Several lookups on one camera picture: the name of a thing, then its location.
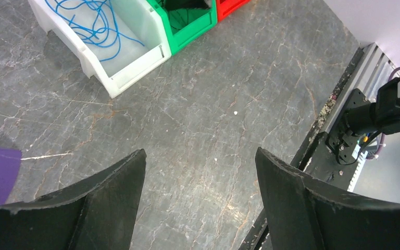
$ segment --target marble tabletop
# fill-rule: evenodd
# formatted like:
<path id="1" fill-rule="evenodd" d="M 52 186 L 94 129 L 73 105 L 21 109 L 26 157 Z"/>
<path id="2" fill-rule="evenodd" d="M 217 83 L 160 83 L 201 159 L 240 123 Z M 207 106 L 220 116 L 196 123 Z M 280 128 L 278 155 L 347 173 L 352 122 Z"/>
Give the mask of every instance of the marble tabletop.
<path id="1" fill-rule="evenodd" d="M 263 205 L 259 146 L 290 161 L 358 42 L 323 0 L 252 0 L 115 99 L 27 1 L 0 0 L 8 202 L 148 155 L 131 249 L 237 249 Z"/>

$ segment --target blue cable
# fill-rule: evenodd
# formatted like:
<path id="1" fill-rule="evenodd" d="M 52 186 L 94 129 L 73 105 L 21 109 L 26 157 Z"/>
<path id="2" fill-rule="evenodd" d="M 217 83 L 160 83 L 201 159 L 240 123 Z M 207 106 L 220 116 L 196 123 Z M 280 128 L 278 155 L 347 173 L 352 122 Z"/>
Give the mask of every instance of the blue cable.
<path id="1" fill-rule="evenodd" d="M 109 58 L 105 58 L 100 60 L 100 62 L 103 61 L 108 61 L 111 60 L 113 58 L 115 58 L 117 55 L 119 55 L 120 53 L 120 49 L 121 49 L 121 42 L 120 42 L 120 38 L 121 36 L 135 41 L 139 44 L 141 44 L 142 46 L 145 46 L 145 44 L 143 44 L 142 42 L 140 42 L 139 40 L 136 40 L 134 38 L 128 37 L 124 34 L 122 34 L 121 32 L 119 32 L 119 28 L 117 26 L 117 21 L 116 21 L 116 17 L 114 16 L 114 10 L 112 9 L 112 5 L 111 5 L 111 0 L 62 0 L 60 2 L 58 2 L 57 0 L 54 0 L 56 2 L 56 7 L 53 7 L 48 0 L 45 0 L 46 4 L 49 6 L 49 8 L 54 11 L 54 13 L 56 13 L 58 16 L 62 17 L 63 20 L 65 20 L 67 22 L 67 24 L 70 26 L 70 28 L 80 37 L 80 39 L 82 39 L 82 41 L 86 44 L 91 44 L 91 45 L 95 45 L 97 47 L 100 48 L 108 48 L 113 46 L 114 44 L 117 43 L 118 41 L 118 49 L 116 54 L 114 54 L 113 56 L 109 57 Z M 63 3 L 67 2 L 67 1 L 79 1 L 81 3 L 79 3 L 77 6 L 75 7 L 65 7 L 62 6 Z M 59 13 L 59 8 L 64 9 L 64 10 L 73 10 L 73 9 L 77 9 L 79 7 L 81 7 L 82 5 L 86 5 L 89 9 L 96 11 L 97 12 L 97 16 L 94 19 L 93 25 L 91 28 L 88 27 L 84 27 L 78 23 L 74 22 L 74 18 L 76 17 L 76 15 L 73 15 L 71 19 L 68 19 L 67 17 L 63 16 L 62 14 Z M 114 24 L 114 29 L 111 28 L 109 26 L 109 20 L 108 20 L 108 16 L 106 15 L 105 11 L 103 10 L 103 7 L 108 7 L 111 15 L 112 15 L 112 22 Z M 101 20 L 103 23 L 103 27 L 95 29 L 96 27 L 96 23 L 98 20 Z M 114 41 L 108 45 L 104 44 L 110 34 L 110 31 L 114 32 L 116 34 L 116 38 L 114 39 Z M 104 35 L 105 38 L 102 39 L 101 41 L 93 41 L 93 38 L 96 38 L 97 40 L 100 40 L 99 37 L 97 35 Z"/>

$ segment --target white wall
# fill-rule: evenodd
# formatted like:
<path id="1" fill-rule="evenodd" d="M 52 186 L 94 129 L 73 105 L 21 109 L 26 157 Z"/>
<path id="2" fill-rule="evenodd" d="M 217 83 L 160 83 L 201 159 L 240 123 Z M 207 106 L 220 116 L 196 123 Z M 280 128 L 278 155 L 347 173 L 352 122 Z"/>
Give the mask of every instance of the white wall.
<path id="1" fill-rule="evenodd" d="M 362 46 L 377 43 L 400 66 L 400 0 L 325 0 Z"/>

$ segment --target black cable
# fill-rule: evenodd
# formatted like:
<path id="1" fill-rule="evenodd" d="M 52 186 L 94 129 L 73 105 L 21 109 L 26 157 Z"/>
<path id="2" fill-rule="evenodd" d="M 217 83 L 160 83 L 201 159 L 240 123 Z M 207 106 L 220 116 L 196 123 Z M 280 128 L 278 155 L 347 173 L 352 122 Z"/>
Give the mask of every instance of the black cable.
<path id="1" fill-rule="evenodd" d="M 373 133 L 373 134 L 369 137 L 369 139 L 368 139 L 365 143 L 363 143 L 363 144 L 361 145 L 361 147 L 360 147 L 360 149 L 359 149 L 359 152 L 358 152 L 358 155 L 357 155 L 355 161 L 352 162 L 352 163 L 348 163 L 348 164 L 342 164 L 342 163 L 340 162 L 340 147 L 342 146 L 342 143 L 340 143 L 340 144 L 338 145 L 338 147 L 337 147 L 337 152 L 336 152 L 336 155 L 335 155 L 336 162 L 337 162 L 338 164 L 340 164 L 340 165 L 343 165 L 343 166 L 348 166 L 348 165 L 355 164 L 355 163 L 358 161 L 358 159 L 359 159 L 361 153 L 363 152 L 364 148 L 366 148 L 366 147 L 367 147 L 376 137 L 378 137 L 378 135 L 380 135 L 380 134 L 381 134 L 381 131 L 379 131 L 379 130 L 378 130 L 377 132 Z"/>

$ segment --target black object in green bin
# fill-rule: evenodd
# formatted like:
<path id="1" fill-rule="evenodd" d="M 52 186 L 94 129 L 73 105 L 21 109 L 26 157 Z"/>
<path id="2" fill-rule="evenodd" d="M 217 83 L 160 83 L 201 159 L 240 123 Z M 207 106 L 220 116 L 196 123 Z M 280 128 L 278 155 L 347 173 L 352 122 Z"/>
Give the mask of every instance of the black object in green bin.
<path id="1" fill-rule="evenodd" d="M 208 0 L 166 0 L 164 8 L 166 11 L 178 9 L 210 9 Z"/>

